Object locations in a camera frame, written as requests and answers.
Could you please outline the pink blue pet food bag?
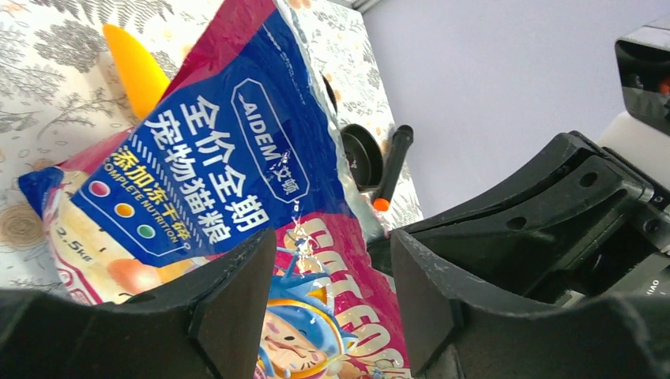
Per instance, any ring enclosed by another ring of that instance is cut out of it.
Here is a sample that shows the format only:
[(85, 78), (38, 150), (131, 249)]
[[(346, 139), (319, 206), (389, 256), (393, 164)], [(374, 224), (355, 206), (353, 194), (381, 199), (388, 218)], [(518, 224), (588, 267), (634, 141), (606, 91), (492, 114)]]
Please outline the pink blue pet food bag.
[(408, 378), (337, 119), (284, 1), (226, 1), (157, 107), (21, 176), (72, 302), (122, 304), (273, 229), (251, 378)]

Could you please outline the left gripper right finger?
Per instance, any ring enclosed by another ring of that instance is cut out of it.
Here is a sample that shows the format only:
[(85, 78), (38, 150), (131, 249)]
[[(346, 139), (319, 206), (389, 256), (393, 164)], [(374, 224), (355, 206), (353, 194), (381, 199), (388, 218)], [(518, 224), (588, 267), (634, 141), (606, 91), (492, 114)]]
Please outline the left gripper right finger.
[(505, 291), (391, 237), (408, 363), (416, 378), (666, 378), (669, 300), (612, 294), (569, 308)]

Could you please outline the black pet bowl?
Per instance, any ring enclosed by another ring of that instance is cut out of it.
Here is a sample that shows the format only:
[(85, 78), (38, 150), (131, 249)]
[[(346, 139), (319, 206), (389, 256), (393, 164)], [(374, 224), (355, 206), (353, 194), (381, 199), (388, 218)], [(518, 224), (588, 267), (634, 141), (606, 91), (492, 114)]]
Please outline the black pet bowl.
[(381, 182), (384, 160), (372, 134), (358, 124), (341, 130), (349, 170), (359, 191), (376, 188)]
[(334, 113), (337, 114), (338, 112), (338, 106), (337, 106), (337, 98), (335, 96), (334, 90), (329, 82), (329, 80), (326, 78), (325, 75), (322, 75), (322, 81), (325, 85), (326, 88), (326, 93), (329, 98), (329, 101), (331, 102), (333, 106)]

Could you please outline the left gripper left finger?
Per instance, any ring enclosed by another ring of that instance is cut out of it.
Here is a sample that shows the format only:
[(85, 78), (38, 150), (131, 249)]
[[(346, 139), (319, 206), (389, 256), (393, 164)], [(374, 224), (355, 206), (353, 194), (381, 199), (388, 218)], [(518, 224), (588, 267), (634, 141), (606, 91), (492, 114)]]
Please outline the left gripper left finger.
[(251, 378), (277, 252), (273, 229), (115, 305), (1, 293), (4, 378)]

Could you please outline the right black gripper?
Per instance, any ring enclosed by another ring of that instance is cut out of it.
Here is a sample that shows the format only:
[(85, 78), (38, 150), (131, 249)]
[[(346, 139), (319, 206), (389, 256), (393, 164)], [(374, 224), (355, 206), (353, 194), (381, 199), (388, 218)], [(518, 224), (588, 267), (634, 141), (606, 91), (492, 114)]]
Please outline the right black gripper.
[(669, 292), (669, 192), (610, 148), (572, 131), (485, 193), (405, 232), (516, 295), (579, 305)]

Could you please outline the yellow plastic scoop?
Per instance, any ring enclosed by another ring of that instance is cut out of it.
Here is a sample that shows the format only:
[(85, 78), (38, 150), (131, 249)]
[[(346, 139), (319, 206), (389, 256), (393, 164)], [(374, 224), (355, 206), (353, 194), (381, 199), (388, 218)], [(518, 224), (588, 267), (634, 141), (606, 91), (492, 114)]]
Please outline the yellow plastic scoop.
[(137, 118), (144, 119), (160, 102), (171, 81), (130, 33), (113, 24), (104, 24), (102, 30), (131, 110)]

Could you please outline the black marker orange tip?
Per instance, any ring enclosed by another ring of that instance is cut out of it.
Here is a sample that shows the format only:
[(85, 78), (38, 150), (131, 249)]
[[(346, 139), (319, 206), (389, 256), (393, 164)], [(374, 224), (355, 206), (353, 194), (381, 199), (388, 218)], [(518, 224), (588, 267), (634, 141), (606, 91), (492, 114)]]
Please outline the black marker orange tip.
[(411, 126), (401, 125), (397, 127), (390, 143), (381, 181), (372, 198), (372, 206), (375, 210), (386, 212), (390, 209), (405, 157), (413, 141), (414, 131)]

